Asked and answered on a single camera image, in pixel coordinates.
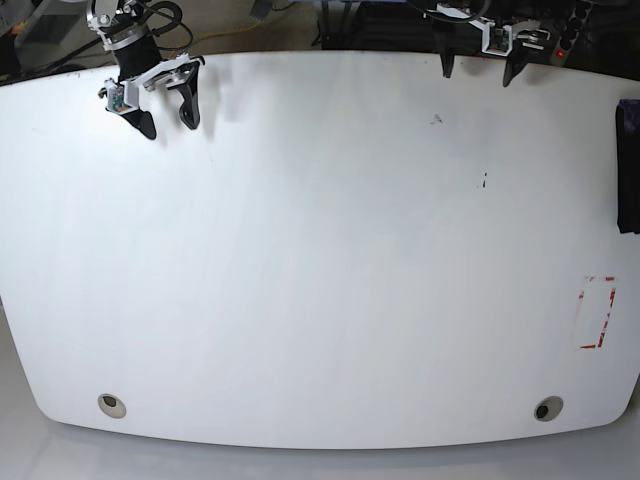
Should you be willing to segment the black printed T-shirt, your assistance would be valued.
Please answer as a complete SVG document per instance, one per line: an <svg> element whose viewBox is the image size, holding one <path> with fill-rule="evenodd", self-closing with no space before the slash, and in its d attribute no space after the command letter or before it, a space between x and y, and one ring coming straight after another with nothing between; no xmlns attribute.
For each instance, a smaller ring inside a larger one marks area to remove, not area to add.
<svg viewBox="0 0 640 480"><path fill-rule="evenodd" d="M615 111L617 145L617 225L638 235L640 226L639 100L621 99Z"/></svg>

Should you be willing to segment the red tape rectangle marking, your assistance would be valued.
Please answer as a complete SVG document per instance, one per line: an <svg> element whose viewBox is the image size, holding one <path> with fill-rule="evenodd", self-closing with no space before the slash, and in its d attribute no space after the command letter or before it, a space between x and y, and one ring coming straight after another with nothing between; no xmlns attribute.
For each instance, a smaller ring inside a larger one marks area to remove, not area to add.
<svg viewBox="0 0 640 480"><path fill-rule="evenodd" d="M581 288L574 331L578 350L602 347L616 296L615 277L587 276Z"/></svg>

